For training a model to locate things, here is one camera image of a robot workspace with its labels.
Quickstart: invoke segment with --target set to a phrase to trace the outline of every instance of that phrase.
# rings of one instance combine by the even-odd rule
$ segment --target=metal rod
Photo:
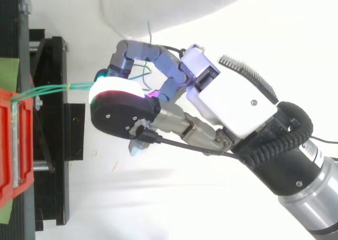
[[[12,157],[13,157],[13,188],[17,188],[20,178],[20,125],[18,103],[12,103]]]
[[[37,52],[40,42],[30,42],[30,52]]]
[[[34,161],[34,171],[49,171],[46,161]]]

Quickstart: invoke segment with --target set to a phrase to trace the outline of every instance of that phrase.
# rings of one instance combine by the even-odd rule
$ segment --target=white cloth
[[[237,0],[101,0],[106,22],[125,38],[193,21]]]

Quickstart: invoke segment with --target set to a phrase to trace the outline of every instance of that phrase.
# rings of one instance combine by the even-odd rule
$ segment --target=purple light
[[[148,97],[158,97],[161,92],[159,90],[154,90],[150,94],[148,94]]]

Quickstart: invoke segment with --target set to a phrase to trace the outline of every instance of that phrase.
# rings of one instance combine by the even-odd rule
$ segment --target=green wire
[[[143,67],[143,69],[146,68],[146,69],[148,69],[149,72],[148,72],[148,73],[144,73],[144,71],[143,71],[143,74],[138,75],[138,76],[135,76],[135,77],[131,77],[131,78],[129,78],[128,80],[135,80],[135,79],[137,79],[137,78],[144,77],[144,76],[146,76],[146,75],[150,75],[150,74],[153,73],[152,70],[151,70],[149,67],[144,66],[144,65],[142,65],[142,64],[134,64],[134,66],[137,66],[137,67]]]
[[[57,93],[57,92],[63,92],[63,91],[67,91],[67,87],[68,85],[47,85],[47,86],[41,86],[38,88],[35,88],[35,92],[33,92],[33,89],[30,89],[31,93],[27,93],[27,91],[24,94],[19,94],[15,97],[12,97],[12,101],[20,101],[20,100],[24,100],[30,97],[35,97],[35,96],[42,96],[42,95],[48,95],[48,94],[52,94],[52,93]],[[75,89],[79,89],[79,90],[89,90],[91,88],[91,85],[78,85],[78,84],[71,84],[70,85],[70,90],[75,90]]]
[[[150,31],[150,22],[148,21],[147,22],[147,25],[148,25],[148,32],[149,32],[149,44],[152,44],[152,39],[153,39],[153,36],[152,36],[152,32]],[[147,68],[147,61],[144,63],[144,66],[143,66],[143,71],[142,71],[142,82],[143,82],[143,84],[147,87],[147,88],[144,88],[143,90],[145,90],[145,91],[150,91],[150,90],[152,90],[152,88],[146,83],[146,81],[145,81],[145,79],[144,79],[144,76],[145,76],[145,74],[144,74],[144,71],[145,71],[145,69]]]

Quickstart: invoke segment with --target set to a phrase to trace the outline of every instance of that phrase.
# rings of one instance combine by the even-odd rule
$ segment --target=black cable
[[[178,146],[178,147],[181,147],[183,149],[189,149],[189,150],[202,152],[202,153],[206,153],[206,154],[223,155],[223,156],[231,157],[231,158],[234,158],[234,159],[239,159],[239,156],[225,152],[225,151],[206,149],[206,148],[203,148],[203,147],[191,146],[191,145],[184,144],[184,143],[181,143],[181,142],[176,142],[176,141],[165,139],[162,136],[160,136],[158,133],[156,133],[154,130],[150,130],[150,129],[143,130],[138,135],[137,139],[144,141],[144,142],[147,142],[147,143],[155,143],[155,142],[156,143],[164,143],[164,144],[168,144],[168,145],[171,145],[171,146]]]
[[[289,133],[265,143],[247,154],[242,154],[241,158],[243,158],[245,164],[252,169],[299,147],[312,135],[313,124],[305,111],[295,104],[284,101],[278,104],[278,108],[280,108],[289,119],[296,119],[299,122],[299,126]]]
[[[166,48],[167,50],[170,50],[170,51],[175,51],[179,54],[180,58],[183,57],[183,53],[186,51],[186,49],[182,48],[182,49],[178,49],[178,48],[175,48],[175,47],[171,47],[171,46],[166,46],[166,45],[162,45],[164,48]]]
[[[314,140],[318,140],[320,142],[323,142],[323,143],[327,143],[327,144],[338,144],[338,141],[326,141],[326,140],[323,140],[321,138],[317,138],[315,136],[311,136],[312,139]]]
[[[178,147],[181,147],[183,149],[189,149],[189,150],[193,150],[193,151],[197,151],[197,152],[201,152],[201,153],[223,155],[223,156],[231,157],[231,158],[234,158],[234,159],[239,159],[238,156],[231,154],[231,153],[228,153],[228,152],[218,151],[218,150],[213,150],[213,149],[205,149],[203,147],[192,146],[192,145],[184,144],[184,143],[177,142],[177,141],[167,140],[167,139],[161,138],[161,137],[159,137],[156,140],[156,142],[168,144],[168,145],[171,145],[171,146],[178,146]]]

